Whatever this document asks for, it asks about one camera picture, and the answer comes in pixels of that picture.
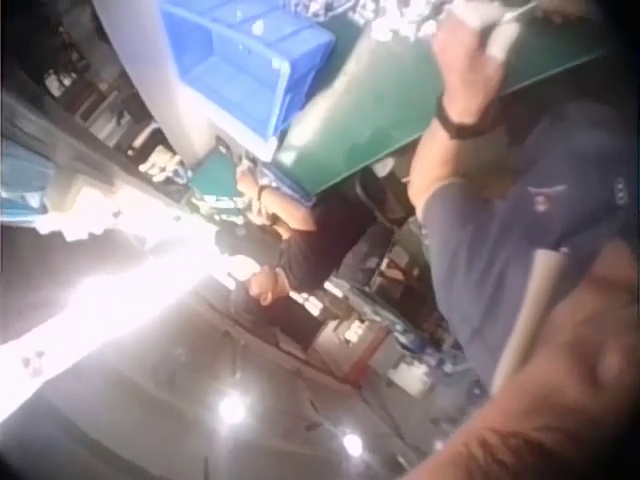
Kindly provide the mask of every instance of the hand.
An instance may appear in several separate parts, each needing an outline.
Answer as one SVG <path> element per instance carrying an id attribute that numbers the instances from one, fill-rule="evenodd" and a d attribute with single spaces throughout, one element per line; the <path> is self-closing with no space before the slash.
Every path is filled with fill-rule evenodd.
<path id="1" fill-rule="evenodd" d="M 244 196 L 255 200 L 258 196 L 258 180 L 253 172 L 249 169 L 243 168 L 236 171 L 236 184 L 240 193 Z"/>
<path id="2" fill-rule="evenodd" d="M 271 215 L 258 202 L 251 202 L 251 210 L 247 212 L 247 217 L 256 225 L 270 225 Z"/>
<path id="3" fill-rule="evenodd" d="M 538 0 L 539 14 L 549 17 L 555 23 L 564 19 L 590 18 L 596 11 L 589 0 Z"/>
<path id="4" fill-rule="evenodd" d="M 485 41 L 486 29 L 503 14 L 497 4 L 462 3 L 449 12 L 433 40 L 444 84 L 444 108 L 456 123 L 477 123 L 498 95 L 504 60 L 520 29 L 516 22 L 502 24 Z"/>

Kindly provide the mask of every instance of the wristwatch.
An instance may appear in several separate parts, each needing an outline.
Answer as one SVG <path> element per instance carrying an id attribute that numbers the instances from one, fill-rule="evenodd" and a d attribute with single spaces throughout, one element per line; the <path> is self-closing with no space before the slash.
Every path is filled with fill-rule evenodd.
<path id="1" fill-rule="evenodd" d="M 442 103 L 442 95 L 438 97 L 438 102 L 436 104 L 436 119 L 442 125 L 442 128 L 449 134 L 449 136 L 454 140 L 469 140 L 471 138 L 482 137 L 489 133 L 496 124 L 496 109 L 490 108 L 487 111 L 487 114 L 483 115 L 482 118 L 474 124 L 462 124 L 455 123 L 449 117 L 449 114 L 444 109 L 444 105 Z"/>

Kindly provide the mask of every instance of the black t-shirt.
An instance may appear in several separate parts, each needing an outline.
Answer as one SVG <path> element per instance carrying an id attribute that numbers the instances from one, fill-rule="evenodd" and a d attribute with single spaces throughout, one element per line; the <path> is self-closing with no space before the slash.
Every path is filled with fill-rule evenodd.
<path id="1" fill-rule="evenodd" d="M 343 193 L 323 198 L 313 208 L 313 214 L 317 229 L 294 230 L 280 250 L 278 266 L 295 292 L 322 288 L 376 221 L 366 205 Z"/>

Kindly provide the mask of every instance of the navy polo shirt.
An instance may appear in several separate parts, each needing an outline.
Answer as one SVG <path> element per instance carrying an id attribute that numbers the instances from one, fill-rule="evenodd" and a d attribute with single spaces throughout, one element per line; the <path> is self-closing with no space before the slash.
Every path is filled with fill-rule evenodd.
<path id="1" fill-rule="evenodd" d="M 586 102 L 547 118 L 524 144 L 524 173 L 505 201 L 484 202 L 462 180 L 438 188 L 421 224 L 438 307 L 469 361 L 491 383 L 515 325 L 535 250 L 564 251 L 553 302 L 615 237 L 638 247 L 638 141 L 615 113 Z"/>

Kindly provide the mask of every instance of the blue plastic crate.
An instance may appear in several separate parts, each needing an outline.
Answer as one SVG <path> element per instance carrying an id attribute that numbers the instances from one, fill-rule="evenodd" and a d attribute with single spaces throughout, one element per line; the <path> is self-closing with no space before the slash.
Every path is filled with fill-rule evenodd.
<path id="1" fill-rule="evenodd" d="M 163 0 L 161 14 L 181 79 L 265 140 L 302 109 L 335 42 L 279 0 Z"/>

